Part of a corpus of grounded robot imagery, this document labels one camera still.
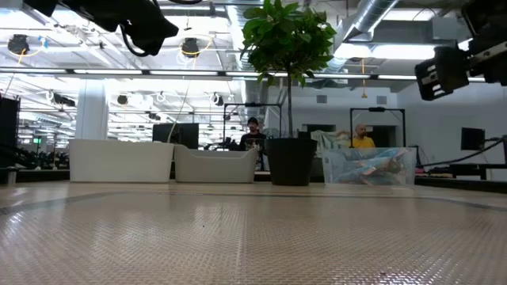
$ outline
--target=green leaves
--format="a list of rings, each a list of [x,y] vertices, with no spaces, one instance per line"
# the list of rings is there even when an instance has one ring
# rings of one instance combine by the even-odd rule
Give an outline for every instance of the green leaves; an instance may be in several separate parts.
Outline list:
[[[309,70],[308,70],[308,71],[305,71],[304,73],[305,73],[306,75],[308,75],[308,77],[309,77],[309,78],[315,78],[314,73],[313,73],[313,72],[311,72],[311,71],[309,71]]]
[[[265,32],[271,31],[272,28],[273,28],[273,24],[271,22],[263,21],[257,32],[260,34],[263,34]]]
[[[306,34],[306,33],[299,33],[298,36],[303,39],[304,41],[306,41],[307,43],[310,43],[311,41],[311,36]]]
[[[250,51],[248,61],[271,85],[273,73],[288,72],[304,86],[306,77],[327,67],[333,58],[330,48],[336,31],[326,22],[325,13],[312,9],[298,10],[297,3],[282,6],[281,0],[264,0],[262,8],[245,12],[250,19],[243,28],[245,48]]]
[[[336,31],[334,30],[334,28],[331,27],[331,25],[327,25],[324,31],[326,31],[328,35],[331,36],[336,35]]]
[[[272,15],[273,12],[274,12],[274,7],[273,5],[271,4],[271,0],[264,0],[264,5],[262,6],[264,8],[264,11],[268,14],[268,15]]]
[[[243,13],[243,17],[246,18],[246,19],[254,19],[256,17],[267,17],[268,14],[266,13],[266,11],[264,11],[263,9],[261,8],[250,8],[248,9],[247,11],[245,11],[245,13]]]
[[[283,13],[284,15],[289,15],[290,13],[296,11],[299,8],[298,3],[292,3],[284,7]]]

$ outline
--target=man in black shirt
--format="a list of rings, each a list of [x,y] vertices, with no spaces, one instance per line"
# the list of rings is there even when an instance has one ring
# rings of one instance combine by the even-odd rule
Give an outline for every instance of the man in black shirt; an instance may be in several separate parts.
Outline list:
[[[266,136],[259,132],[259,121],[254,117],[249,118],[248,128],[250,129],[250,133],[241,137],[241,142],[239,143],[240,150],[250,150],[254,147],[261,149]]]

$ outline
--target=clear plastic bin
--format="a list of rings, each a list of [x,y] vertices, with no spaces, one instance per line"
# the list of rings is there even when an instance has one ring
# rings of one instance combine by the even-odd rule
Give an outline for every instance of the clear plastic bin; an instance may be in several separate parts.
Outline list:
[[[414,184],[415,166],[415,148],[322,150],[327,184]]]

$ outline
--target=textured floor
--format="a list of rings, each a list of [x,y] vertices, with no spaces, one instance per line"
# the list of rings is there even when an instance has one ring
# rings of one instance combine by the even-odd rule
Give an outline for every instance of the textured floor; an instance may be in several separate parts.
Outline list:
[[[0,284],[507,284],[507,197],[437,188],[0,188]]]

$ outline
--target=black cap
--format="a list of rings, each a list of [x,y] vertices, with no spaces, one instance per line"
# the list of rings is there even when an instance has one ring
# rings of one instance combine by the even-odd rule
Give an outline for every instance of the black cap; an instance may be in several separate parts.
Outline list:
[[[255,117],[251,117],[248,119],[248,122],[246,124],[250,124],[250,123],[254,123],[256,124],[257,126],[259,125],[259,121],[257,120],[257,118]]]

